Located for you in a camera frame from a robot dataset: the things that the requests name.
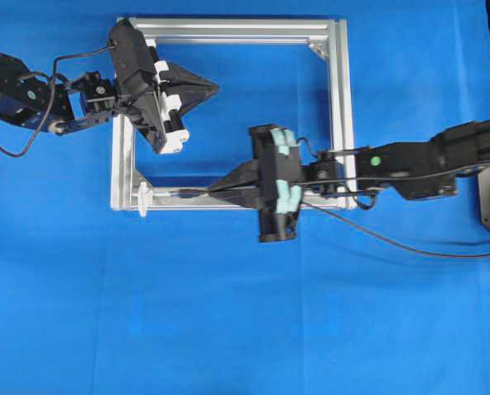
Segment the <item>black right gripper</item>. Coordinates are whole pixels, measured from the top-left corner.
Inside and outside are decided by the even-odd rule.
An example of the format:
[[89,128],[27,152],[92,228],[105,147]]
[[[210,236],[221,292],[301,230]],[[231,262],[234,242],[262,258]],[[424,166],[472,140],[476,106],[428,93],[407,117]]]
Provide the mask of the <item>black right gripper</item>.
[[[249,133],[254,160],[211,184],[209,196],[258,210],[259,241],[295,239],[304,181],[299,142],[294,132],[275,124],[250,128]],[[237,188],[254,184],[258,188]]]

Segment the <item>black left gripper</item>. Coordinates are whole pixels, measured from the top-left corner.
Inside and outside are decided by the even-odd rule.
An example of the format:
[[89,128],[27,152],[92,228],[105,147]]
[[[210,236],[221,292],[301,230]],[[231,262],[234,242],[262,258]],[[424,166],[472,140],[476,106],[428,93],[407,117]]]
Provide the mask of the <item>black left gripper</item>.
[[[218,93],[219,85],[173,62],[162,62],[155,42],[148,42],[128,19],[110,29],[107,44],[116,73],[118,107],[157,155],[182,151],[189,132],[180,118]],[[170,84],[169,97],[159,91],[160,72],[161,80]]]

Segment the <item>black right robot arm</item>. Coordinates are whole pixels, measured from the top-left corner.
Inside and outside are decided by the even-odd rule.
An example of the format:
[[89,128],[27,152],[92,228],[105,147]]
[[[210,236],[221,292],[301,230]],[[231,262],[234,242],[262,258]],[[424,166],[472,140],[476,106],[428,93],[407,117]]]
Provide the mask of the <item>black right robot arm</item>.
[[250,129],[253,157],[208,187],[211,197],[259,213],[261,242],[296,237],[304,194],[374,199],[394,188],[410,201],[448,196],[455,179],[490,166],[490,120],[465,123],[428,142],[321,151],[305,165],[294,134],[275,124]]

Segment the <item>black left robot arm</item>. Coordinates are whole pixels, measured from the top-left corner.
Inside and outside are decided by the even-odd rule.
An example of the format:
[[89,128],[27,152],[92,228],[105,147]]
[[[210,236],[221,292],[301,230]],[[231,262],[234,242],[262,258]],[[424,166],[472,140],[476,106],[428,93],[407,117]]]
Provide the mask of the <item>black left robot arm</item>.
[[70,80],[56,68],[32,72],[20,59],[0,53],[0,120],[35,134],[63,136],[122,115],[157,154],[181,151],[189,132],[182,118],[219,91],[216,83],[158,58],[127,19],[109,32],[114,79],[87,72]]

